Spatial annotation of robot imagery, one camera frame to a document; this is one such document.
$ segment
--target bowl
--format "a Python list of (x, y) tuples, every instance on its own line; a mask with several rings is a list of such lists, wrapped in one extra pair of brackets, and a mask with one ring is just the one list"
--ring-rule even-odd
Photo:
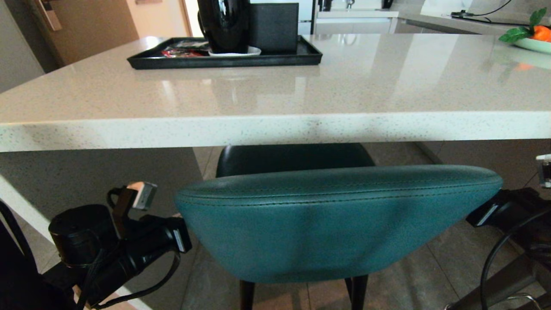
[(521, 39), (514, 43), (516, 46), (523, 49), (532, 50), (536, 52), (551, 54), (551, 42), (539, 41), (534, 39)]

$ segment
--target stitching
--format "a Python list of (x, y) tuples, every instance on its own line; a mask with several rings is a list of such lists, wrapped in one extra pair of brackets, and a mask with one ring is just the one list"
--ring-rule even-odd
[(269, 204), (246, 204), (246, 205), (220, 205), (220, 204), (205, 204), (200, 202), (194, 202), (194, 201), (187, 201), (187, 200), (180, 200), (179, 202), (183, 202), (185, 204), (190, 205), (199, 205), (199, 206), (215, 206), (215, 207), (256, 207), (256, 206), (282, 206), (282, 205), (304, 205), (304, 204), (323, 204), (327, 202), (348, 202), (348, 201), (360, 201), (360, 200), (378, 200), (378, 199), (388, 199), (388, 198), (408, 198), (408, 197), (433, 197), (433, 196), (444, 196), (449, 194), (464, 194), (464, 193), (476, 193), (480, 191), (488, 191), (488, 190), (466, 190), (466, 191), (455, 191), (451, 193), (441, 193), (441, 194), (431, 194), (431, 195), (403, 195), (403, 196), (386, 196), (386, 197), (371, 197), (371, 198), (356, 198), (356, 199), (334, 199), (334, 200), (313, 200), (313, 201), (298, 201), (298, 202), (272, 202)]
[[(495, 176), (482, 177), (478, 179), (489, 179)], [(272, 191), (272, 190), (297, 190), (297, 189), (314, 189), (314, 188), (336, 188), (336, 187), (352, 187), (361, 185), (380, 185), (380, 184), (399, 184), (399, 183), (426, 183), (429, 181), (442, 181), (442, 180), (472, 180), (472, 178), (440, 178), (440, 179), (426, 179), (426, 180), (412, 180), (412, 181), (388, 181), (388, 182), (374, 182), (374, 183), (349, 183), (341, 185), (316, 185), (316, 186), (296, 186), (292, 188), (267, 188), (267, 189), (243, 189), (243, 190), (227, 190), (227, 189), (199, 189), (197, 191), (203, 192), (224, 192), (224, 193), (246, 193), (252, 191)]]
[(205, 199), (247, 199), (247, 198), (267, 198), (267, 197), (295, 197), (295, 196), (324, 196), (324, 195), (343, 195), (343, 194), (362, 194), (362, 193), (383, 193), (385, 191), (410, 191), (410, 190), (426, 190), (426, 189), (449, 189), (449, 188), (464, 188), (468, 186), (481, 186), (481, 185), (492, 185), (497, 184), (496, 182), (488, 183), (478, 183), (478, 184), (466, 184), (466, 185), (453, 185), (453, 186), (431, 186), (424, 188), (401, 188), (401, 189), (373, 189), (373, 190), (362, 190), (362, 191), (343, 191), (338, 193), (312, 193), (312, 194), (281, 194), (281, 195), (267, 195), (267, 196), (239, 196), (239, 197), (210, 197), (200, 194), (181, 194), (182, 196), (192, 197), (192, 198), (205, 198)]

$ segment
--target gray floor tile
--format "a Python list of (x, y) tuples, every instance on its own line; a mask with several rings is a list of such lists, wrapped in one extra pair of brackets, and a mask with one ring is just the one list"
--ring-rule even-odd
[(61, 262), (60, 256), (57, 252), (55, 252), (52, 255), (52, 257), (50, 257), (48, 262), (44, 265), (44, 267), (42, 269), (39, 269), (39, 272), (41, 274), (43, 274), (43, 273), (47, 272), (48, 270), (50, 270), (52, 267), (54, 267), (55, 265), (57, 265), (60, 262)]
[[(502, 235), (496, 228), (475, 229), (466, 221), (461, 221), (429, 242), (429, 248), (460, 298), (478, 287), (486, 257)], [(518, 251), (511, 244), (505, 244), (492, 263), (490, 276), (518, 255)], [(534, 296), (544, 292), (538, 284), (522, 291)], [(492, 310), (506, 310), (525, 302), (507, 301), (496, 305)]]
[[(343, 280), (309, 283), (312, 310), (350, 308)], [(365, 309), (442, 309), (457, 298), (430, 250), (422, 246), (369, 276)]]
[(362, 143), (376, 165), (432, 164), (413, 142)]
[(207, 168), (207, 163), (210, 159), (210, 154), (212, 153), (212, 146), (207, 147), (194, 147), (193, 152), (195, 154), (195, 159), (199, 165), (199, 170), (201, 175), (205, 174), (205, 169)]
[(210, 155), (210, 160), (203, 174), (203, 180), (212, 180), (216, 178), (216, 168), (218, 166), (218, 157), (224, 149), (224, 146), (215, 146), (212, 149), (212, 154)]
[[(308, 310), (308, 291), (302, 284), (257, 284), (255, 310)], [(203, 248), (198, 249), (182, 310), (239, 308), (239, 281)]]
[(27, 224), (22, 218), (19, 222), (21, 226), (21, 231), (23, 232), (23, 235), (25, 235), (31, 251), (33, 252), (36, 267), (38, 271), (42, 271), (46, 267), (52, 256), (57, 255), (56, 246), (53, 245), (53, 243), (51, 243), (44, 236), (42, 236), (31, 225)]

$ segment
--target white cabinet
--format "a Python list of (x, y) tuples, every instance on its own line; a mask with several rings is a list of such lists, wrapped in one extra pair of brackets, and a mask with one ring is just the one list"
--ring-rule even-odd
[(391, 26), (392, 18), (317, 19), (314, 34), (384, 34)]
[(317, 12), (314, 34), (393, 33), (398, 12), (379, 10), (332, 10)]

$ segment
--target chair leg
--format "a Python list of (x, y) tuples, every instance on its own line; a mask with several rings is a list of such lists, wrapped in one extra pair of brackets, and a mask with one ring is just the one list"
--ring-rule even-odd
[(351, 279), (352, 294), (350, 301), (352, 302), (352, 310), (363, 310), (365, 301), (365, 291), (368, 287), (368, 275), (357, 276)]
[(348, 291), (348, 298), (352, 302), (352, 278), (345, 278), (344, 282), (346, 283), (346, 290)]
[(239, 295), (241, 301), (241, 310), (252, 310), (252, 302), (255, 297), (254, 282), (239, 280)]

